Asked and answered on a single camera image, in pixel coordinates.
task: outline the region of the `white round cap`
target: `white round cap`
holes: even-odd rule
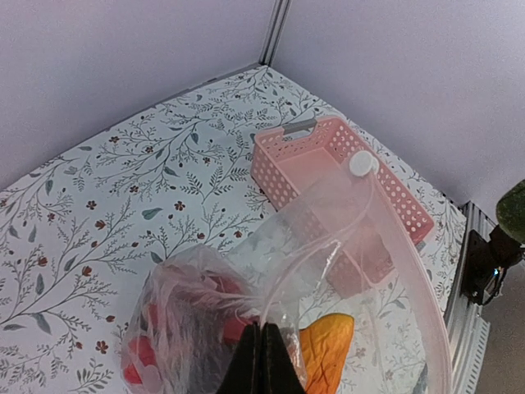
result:
[[[355,176],[365,176],[370,171],[379,172],[379,160],[366,150],[357,152],[349,162],[350,172]]]

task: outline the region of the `gray handle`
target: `gray handle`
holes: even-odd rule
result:
[[[283,129],[285,129],[285,132],[283,135],[290,135],[292,133],[295,133],[297,131],[307,131],[309,129],[313,129],[317,126],[317,120],[315,118],[308,119],[306,121],[298,121],[296,123],[290,123],[287,125],[283,125]]]

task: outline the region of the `green textured object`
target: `green textured object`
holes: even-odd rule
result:
[[[525,244],[525,179],[501,197],[495,215],[503,231]]]

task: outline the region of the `tablecloth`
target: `tablecloth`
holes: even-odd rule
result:
[[[330,114],[340,115],[261,66],[155,105],[0,192],[0,393],[128,392],[119,346],[150,270],[190,245],[242,241],[273,212],[249,176],[254,133]],[[433,216],[421,256],[445,310],[463,215],[349,123]],[[388,289],[381,310],[402,308]],[[349,368],[366,353],[354,349]],[[386,380],[410,363],[400,356]]]

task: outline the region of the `orange vegetable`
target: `orange vegetable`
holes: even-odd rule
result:
[[[354,318],[328,314],[300,332],[307,394],[335,394],[354,337]]]

